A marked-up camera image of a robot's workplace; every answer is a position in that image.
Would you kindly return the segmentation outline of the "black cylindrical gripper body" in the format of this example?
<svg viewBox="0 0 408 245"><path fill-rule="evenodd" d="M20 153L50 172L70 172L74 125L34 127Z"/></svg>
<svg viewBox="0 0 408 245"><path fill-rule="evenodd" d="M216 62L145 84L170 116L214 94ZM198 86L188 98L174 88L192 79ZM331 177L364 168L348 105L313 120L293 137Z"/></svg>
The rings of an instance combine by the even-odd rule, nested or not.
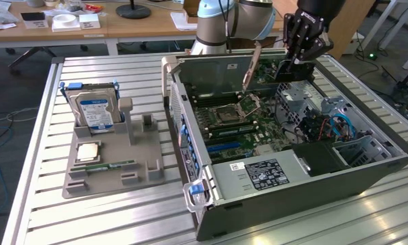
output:
<svg viewBox="0 0 408 245"><path fill-rule="evenodd" d="M298 0L296 16L305 13L313 18L323 19L324 31L329 31L329 24L344 6L345 0Z"/></svg>

